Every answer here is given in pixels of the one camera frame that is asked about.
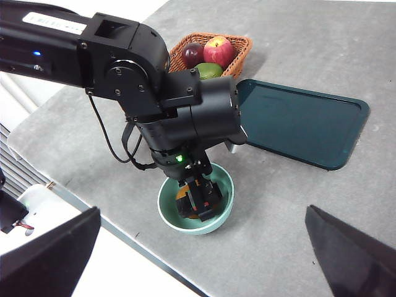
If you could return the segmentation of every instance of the lime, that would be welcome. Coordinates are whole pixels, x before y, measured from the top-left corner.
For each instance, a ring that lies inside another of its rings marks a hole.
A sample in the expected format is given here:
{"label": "lime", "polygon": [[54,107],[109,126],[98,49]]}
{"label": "lime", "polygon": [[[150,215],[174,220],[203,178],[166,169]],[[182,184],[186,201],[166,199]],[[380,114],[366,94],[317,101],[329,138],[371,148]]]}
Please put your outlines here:
{"label": "lime", "polygon": [[223,68],[216,63],[200,63],[196,66],[200,79],[212,79],[223,74]]}

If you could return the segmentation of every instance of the gray table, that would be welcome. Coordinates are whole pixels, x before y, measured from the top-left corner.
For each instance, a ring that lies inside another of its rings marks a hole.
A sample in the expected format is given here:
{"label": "gray table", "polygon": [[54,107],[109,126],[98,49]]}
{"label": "gray table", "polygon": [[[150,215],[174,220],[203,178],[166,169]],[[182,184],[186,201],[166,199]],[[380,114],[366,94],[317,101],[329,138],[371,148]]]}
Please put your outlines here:
{"label": "gray table", "polygon": [[[157,213],[160,170],[139,172],[110,155],[88,98],[66,87],[24,121],[9,145],[144,248],[212,296],[331,296],[304,226],[306,206],[396,247],[396,4],[171,0],[145,23],[168,48],[191,32],[254,41],[243,78],[366,101],[371,115],[344,168],[325,171],[244,145],[211,161],[235,183],[231,216],[205,236],[180,234]],[[123,114],[97,98],[117,152]],[[141,149],[140,160],[149,160]]]}

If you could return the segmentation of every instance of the robotic arm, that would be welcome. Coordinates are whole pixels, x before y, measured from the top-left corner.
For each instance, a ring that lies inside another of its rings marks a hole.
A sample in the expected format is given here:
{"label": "robotic arm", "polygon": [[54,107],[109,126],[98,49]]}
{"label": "robotic arm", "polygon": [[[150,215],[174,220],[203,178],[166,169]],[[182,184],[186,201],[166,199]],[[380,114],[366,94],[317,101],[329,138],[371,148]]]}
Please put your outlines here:
{"label": "robotic arm", "polygon": [[[159,167],[189,186],[177,200],[182,217],[214,216],[222,195],[205,150],[246,141],[231,77],[199,80],[197,69],[169,73],[170,57],[149,26],[106,14],[91,19],[67,9],[0,0],[0,71],[74,85],[87,95],[116,100],[125,112],[126,152],[138,169]],[[133,128],[154,163],[127,150]]]}

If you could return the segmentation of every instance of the white label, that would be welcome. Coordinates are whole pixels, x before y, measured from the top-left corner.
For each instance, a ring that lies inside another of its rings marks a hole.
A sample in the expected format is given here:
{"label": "white label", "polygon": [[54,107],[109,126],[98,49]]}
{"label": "white label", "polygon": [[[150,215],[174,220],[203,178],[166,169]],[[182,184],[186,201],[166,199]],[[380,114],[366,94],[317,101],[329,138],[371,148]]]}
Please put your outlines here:
{"label": "white label", "polygon": [[45,14],[38,14],[37,12],[29,12],[22,20],[25,23],[39,25],[78,35],[80,35],[87,26],[85,24],[72,22],[70,20],[50,17],[49,15]]}

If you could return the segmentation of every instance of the black cable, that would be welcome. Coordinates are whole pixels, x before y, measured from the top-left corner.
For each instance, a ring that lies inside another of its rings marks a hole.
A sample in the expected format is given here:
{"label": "black cable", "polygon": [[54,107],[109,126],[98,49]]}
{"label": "black cable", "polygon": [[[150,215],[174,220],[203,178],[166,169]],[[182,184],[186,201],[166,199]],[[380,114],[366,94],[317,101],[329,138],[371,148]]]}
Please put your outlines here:
{"label": "black cable", "polygon": [[166,65],[166,73],[169,72],[170,67],[171,67],[171,54],[168,52],[168,65]]}
{"label": "black cable", "polygon": [[135,145],[135,149],[134,149],[134,151],[131,154],[132,158],[136,155],[137,149],[139,148],[139,145],[140,145],[141,142],[142,142],[142,134],[139,135],[139,139],[138,139],[138,141],[137,141],[137,143]]}
{"label": "black cable", "polygon": [[112,148],[112,146],[111,146],[109,137],[107,136],[107,132],[106,132],[105,125],[103,125],[103,122],[102,122],[102,120],[101,120],[101,117],[100,117],[100,115],[99,115],[99,112],[98,112],[98,110],[97,110],[97,107],[95,106],[95,103],[93,102],[92,96],[91,96],[91,95],[88,95],[88,97],[89,97],[89,101],[91,101],[91,105],[92,105],[93,111],[95,112],[95,114],[96,114],[96,116],[97,116],[97,118],[98,118],[98,121],[99,121],[101,130],[103,131],[103,134],[104,134],[105,139],[106,139],[107,146],[109,147],[111,154],[115,157],[115,159],[117,159],[118,162],[121,162],[121,163],[128,163],[128,162],[131,160],[131,158],[128,158],[127,160],[122,160],[122,159],[120,159],[120,158],[116,155],[116,153],[114,152],[114,150],[113,150],[113,148]]}

